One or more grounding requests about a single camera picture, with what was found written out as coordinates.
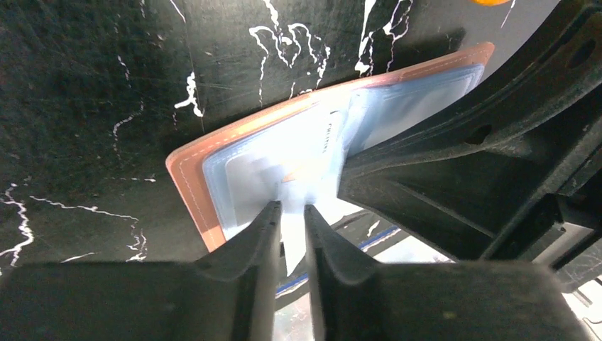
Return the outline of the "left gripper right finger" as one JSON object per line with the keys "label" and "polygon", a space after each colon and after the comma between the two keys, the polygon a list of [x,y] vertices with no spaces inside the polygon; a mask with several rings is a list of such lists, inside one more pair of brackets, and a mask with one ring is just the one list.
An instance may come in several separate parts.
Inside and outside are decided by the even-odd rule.
{"label": "left gripper right finger", "polygon": [[543,266],[515,261],[386,264],[304,210],[316,340],[577,340],[579,323]]}

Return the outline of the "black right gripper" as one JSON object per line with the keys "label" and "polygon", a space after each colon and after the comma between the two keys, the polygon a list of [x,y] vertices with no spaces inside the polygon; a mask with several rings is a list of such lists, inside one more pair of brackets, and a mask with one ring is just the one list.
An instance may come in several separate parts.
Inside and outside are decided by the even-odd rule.
{"label": "black right gripper", "polygon": [[339,194],[455,259],[492,259],[525,235],[564,293],[599,274],[601,182],[558,193],[601,147],[601,2],[560,1],[475,90],[351,157]]}

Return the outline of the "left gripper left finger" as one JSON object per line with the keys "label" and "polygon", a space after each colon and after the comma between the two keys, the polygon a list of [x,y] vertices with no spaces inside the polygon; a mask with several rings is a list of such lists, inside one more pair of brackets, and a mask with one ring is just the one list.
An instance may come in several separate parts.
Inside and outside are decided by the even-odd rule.
{"label": "left gripper left finger", "polygon": [[270,340],[279,202],[191,262],[45,263],[1,283],[2,340]]}

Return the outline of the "white blue credit card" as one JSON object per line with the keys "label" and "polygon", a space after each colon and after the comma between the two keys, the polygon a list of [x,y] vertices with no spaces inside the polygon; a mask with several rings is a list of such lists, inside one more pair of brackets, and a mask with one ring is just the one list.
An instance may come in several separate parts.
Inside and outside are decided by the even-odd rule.
{"label": "white blue credit card", "polygon": [[317,105],[226,147],[220,209],[229,236],[266,203],[279,201],[285,266],[291,274],[306,252],[302,210],[332,191],[347,121],[347,111]]}

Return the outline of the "pink leather card holder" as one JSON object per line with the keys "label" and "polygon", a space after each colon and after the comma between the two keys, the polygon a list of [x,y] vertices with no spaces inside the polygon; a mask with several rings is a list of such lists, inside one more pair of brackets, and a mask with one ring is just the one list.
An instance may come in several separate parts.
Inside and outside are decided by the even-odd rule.
{"label": "pink leather card holder", "polygon": [[309,92],[175,149],[166,168],[209,251],[270,201],[283,205],[292,273],[305,256],[302,211],[336,201],[345,160],[432,117],[479,83],[490,42]]}

